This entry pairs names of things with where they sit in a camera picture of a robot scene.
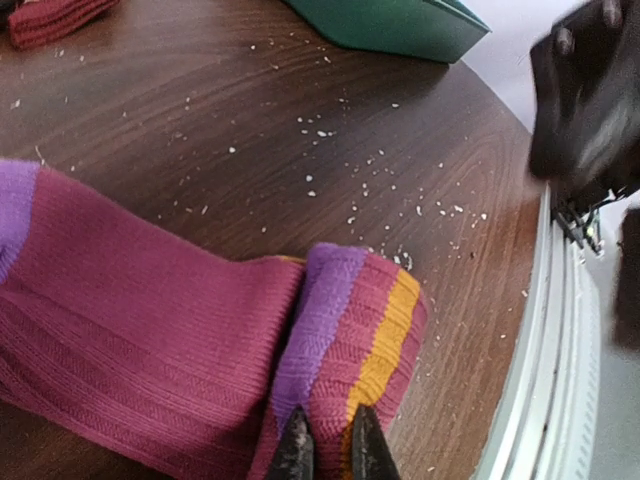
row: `ribbed sock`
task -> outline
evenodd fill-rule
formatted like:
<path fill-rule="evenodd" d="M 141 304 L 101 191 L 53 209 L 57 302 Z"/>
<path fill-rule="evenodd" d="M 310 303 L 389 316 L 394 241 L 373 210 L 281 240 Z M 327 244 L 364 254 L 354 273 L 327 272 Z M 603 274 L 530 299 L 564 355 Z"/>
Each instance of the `ribbed sock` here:
<path fill-rule="evenodd" d="M 303 270 L 0 161 L 0 398 L 177 478 L 244 479 Z"/>
<path fill-rule="evenodd" d="M 40 0 L 9 16 L 11 43 L 21 50 L 55 42 L 78 30 L 120 0 Z"/>
<path fill-rule="evenodd" d="M 373 405 L 383 428 L 389 426 L 426 320 L 420 285 L 398 266 L 358 248 L 314 248 L 249 479 L 264 478 L 297 405 L 310 420 L 316 478 L 350 479 L 356 409 Z"/>

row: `pink sock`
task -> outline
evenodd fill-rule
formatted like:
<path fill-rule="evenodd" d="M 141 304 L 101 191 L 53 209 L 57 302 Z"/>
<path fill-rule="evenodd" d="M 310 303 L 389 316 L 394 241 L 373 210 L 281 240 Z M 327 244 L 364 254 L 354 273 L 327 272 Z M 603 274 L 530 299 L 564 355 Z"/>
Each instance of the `pink sock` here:
<path fill-rule="evenodd" d="M 303 269 L 0 161 L 0 398 L 174 477 L 244 479 Z"/>
<path fill-rule="evenodd" d="M 296 406 L 310 420 L 316 478 L 349 480 L 358 405 L 383 428 L 409 386 L 427 311 L 420 285 L 391 262 L 358 248 L 320 245 L 273 381 L 251 480 L 264 478 Z"/>

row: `green tray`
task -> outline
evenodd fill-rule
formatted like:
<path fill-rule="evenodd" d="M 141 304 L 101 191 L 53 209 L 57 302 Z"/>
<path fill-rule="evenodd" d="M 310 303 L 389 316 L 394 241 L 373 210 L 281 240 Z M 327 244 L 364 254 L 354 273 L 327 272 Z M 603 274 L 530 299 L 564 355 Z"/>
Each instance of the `green tray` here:
<path fill-rule="evenodd" d="M 455 63 L 489 33 L 457 0 L 284 0 L 342 47 Z"/>

